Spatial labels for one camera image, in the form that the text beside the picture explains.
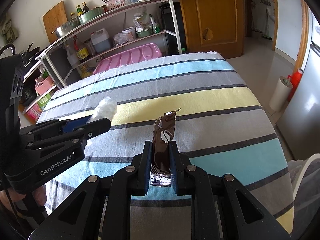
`paper towel roll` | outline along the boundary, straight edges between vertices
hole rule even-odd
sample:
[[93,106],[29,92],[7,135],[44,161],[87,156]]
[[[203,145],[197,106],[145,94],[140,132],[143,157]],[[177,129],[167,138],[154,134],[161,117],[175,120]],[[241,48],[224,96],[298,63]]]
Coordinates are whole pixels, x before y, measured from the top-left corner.
[[269,102],[269,106],[272,110],[280,112],[282,106],[284,105],[288,95],[293,88],[291,82],[285,77],[280,77],[276,86],[275,91],[273,92],[272,98]]

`pink tray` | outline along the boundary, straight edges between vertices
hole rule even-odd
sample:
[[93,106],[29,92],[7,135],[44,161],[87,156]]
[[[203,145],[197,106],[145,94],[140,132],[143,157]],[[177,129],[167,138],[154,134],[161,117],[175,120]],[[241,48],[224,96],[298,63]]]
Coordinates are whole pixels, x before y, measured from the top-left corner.
[[158,57],[162,57],[160,49],[156,44],[149,43],[103,59],[94,70],[93,75],[111,68],[130,65]]

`doorway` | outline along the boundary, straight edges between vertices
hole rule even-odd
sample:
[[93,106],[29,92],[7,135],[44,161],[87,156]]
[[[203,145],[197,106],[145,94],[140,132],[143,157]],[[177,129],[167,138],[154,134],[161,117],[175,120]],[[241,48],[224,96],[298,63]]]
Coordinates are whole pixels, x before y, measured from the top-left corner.
[[276,0],[251,0],[252,36],[275,40]]

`human hand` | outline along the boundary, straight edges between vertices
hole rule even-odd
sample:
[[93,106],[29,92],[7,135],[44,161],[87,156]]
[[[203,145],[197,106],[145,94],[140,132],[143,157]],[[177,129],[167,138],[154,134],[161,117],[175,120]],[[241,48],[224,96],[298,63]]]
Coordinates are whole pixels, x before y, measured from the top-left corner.
[[[11,200],[13,203],[18,202],[25,198],[26,195],[22,195],[17,193],[12,187],[8,189],[9,195],[11,197]],[[34,199],[36,202],[43,206],[47,202],[47,195],[46,195],[46,186],[42,185],[41,187],[37,188],[34,192],[32,192]],[[7,198],[7,195],[5,191],[0,191],[0,201],[2,204],[6,207],[7,210],[12,211],[12,208],[10,206],[9,200]]]

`refrigerator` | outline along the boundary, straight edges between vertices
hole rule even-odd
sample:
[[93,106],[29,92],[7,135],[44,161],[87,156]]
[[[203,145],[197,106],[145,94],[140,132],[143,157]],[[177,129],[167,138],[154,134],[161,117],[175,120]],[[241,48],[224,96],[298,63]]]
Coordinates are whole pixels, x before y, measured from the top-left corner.
[[315,18],[301,81],[276,125],[296,160],[320,153],[320,27]]

